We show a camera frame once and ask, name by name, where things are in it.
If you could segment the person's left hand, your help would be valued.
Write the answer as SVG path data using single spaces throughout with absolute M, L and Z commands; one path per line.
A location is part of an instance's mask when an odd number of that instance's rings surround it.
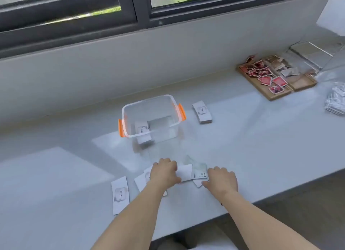
M 170 184 L 170 175 L 176 174 L 177 167 L 176 161 L 171 161 L 170 158 L 161 158 L 153 164 L 149 183 L 162 191 L 171 188 L 176 184 Z

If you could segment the person's right hand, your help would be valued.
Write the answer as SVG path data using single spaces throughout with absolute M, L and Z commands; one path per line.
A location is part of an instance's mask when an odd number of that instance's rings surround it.
M 238 194 L 238 182 L 233 171 L 228 171 L 226 168 L 214 167 L 208 169 L 209 181 L 214 182 L 214 191 L 210 193 L 221 201 L 227 195 Z

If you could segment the person's left forearm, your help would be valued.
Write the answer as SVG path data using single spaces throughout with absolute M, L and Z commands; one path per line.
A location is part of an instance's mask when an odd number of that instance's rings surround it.
M 149 250 L 166 183 L 150 181 L 121 211 L 91 250 Z

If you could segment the person's right forearm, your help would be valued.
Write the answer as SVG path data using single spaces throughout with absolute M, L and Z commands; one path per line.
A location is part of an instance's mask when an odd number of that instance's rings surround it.
M 238 192 L 221 192 L 216 198 L 234 220 L 249 250 L 320 250 Z

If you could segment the white card with small text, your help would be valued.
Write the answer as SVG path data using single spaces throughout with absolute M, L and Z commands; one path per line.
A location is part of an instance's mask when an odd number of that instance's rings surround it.
M 192 163 L 192 175 L 191 179 L 207 179 L 208 178 L 208 167 L 206 163 L 203 162 L 193 162 Z

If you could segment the plain grey card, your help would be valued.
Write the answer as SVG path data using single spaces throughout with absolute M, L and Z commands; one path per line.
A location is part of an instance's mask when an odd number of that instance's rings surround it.
M 171 116 L 165 116 L 148 121 L 150 132 L 162 131 L 169 128 L 174 123 L 174 119 Z

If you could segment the stack of white cards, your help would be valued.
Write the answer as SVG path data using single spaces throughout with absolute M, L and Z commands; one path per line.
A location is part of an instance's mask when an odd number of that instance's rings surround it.
M 212 116 L 211 116 L 207 106 L 205 105 L 205 103 L 202 100 L 198 101 L 196 103 L 193 103 L 192 108 L 194 109 L 200 124 L 212 123 L 212 121 L 213 121 Z

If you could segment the pile of red packets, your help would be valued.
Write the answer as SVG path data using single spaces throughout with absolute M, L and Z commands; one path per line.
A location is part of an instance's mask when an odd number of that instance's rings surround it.
M 254 60 L 250 56 L 246 63 L 237 67 L 242 74 L 269 101 L 279 99 L 292 92 L 289 83 L 270 66 L 268 60 Z

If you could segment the wooden divided tray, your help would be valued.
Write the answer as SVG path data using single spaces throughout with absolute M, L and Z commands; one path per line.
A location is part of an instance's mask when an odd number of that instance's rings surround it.
M 299 76 L 291 76 L 291 77 L 282 76 L 291 86 L 292 92 L 298 92 L 298 91 L 302 91 L 302 90 L 316 86 L 317 81 L 316 79 L 314 79 L 314 76 L 317 74 L 317 72 L 315 71 L 315 69 L 313 69 L 312 67 L 310 67 L 309 69 L 303 69 L 302 67 L 298 67 L 296 64 L 292 63 L 292 61 L 288 60 L 285 56 L 281 56 L 281 57 L 286 59 L 293 66 L 297 67 L 299 71 L 301 72 L 301 75 Z

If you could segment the pile of beige packets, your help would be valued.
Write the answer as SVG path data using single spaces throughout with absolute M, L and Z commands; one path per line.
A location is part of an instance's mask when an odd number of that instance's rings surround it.
M 271 69 L 275 72 L 279 73 L 284 77 L 291 77 L 291 76 L 299 76 L 301 72 L 299 69 L 292 64 L 290 64 L 286 59 L 279 56 L 269 56 L 263 59 L 264 63 L 266 63 Z

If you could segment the pile of silver packets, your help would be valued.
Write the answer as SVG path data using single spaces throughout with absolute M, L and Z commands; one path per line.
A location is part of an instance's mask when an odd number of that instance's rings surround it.
M 327 95 L 324 109 L 339 116 L 345 115 L 344 82 L 335 82 Z

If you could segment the clear acrylic holder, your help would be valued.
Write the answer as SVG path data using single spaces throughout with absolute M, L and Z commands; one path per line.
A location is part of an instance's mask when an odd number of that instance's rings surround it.
M 291 45 L 289 51 L 317 73 L 345 69 L 345 37 L 320 38 Z

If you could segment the white paper sheet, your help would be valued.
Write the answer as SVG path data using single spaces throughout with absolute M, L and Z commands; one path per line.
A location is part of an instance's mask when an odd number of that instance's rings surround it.
M 328 0 L 316 24 L 345 37 L 345 0 Z

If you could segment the dark window frame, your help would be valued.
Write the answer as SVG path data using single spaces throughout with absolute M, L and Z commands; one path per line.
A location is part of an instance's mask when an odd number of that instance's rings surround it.
M 0 60 L 287 0 L 0 0 Z

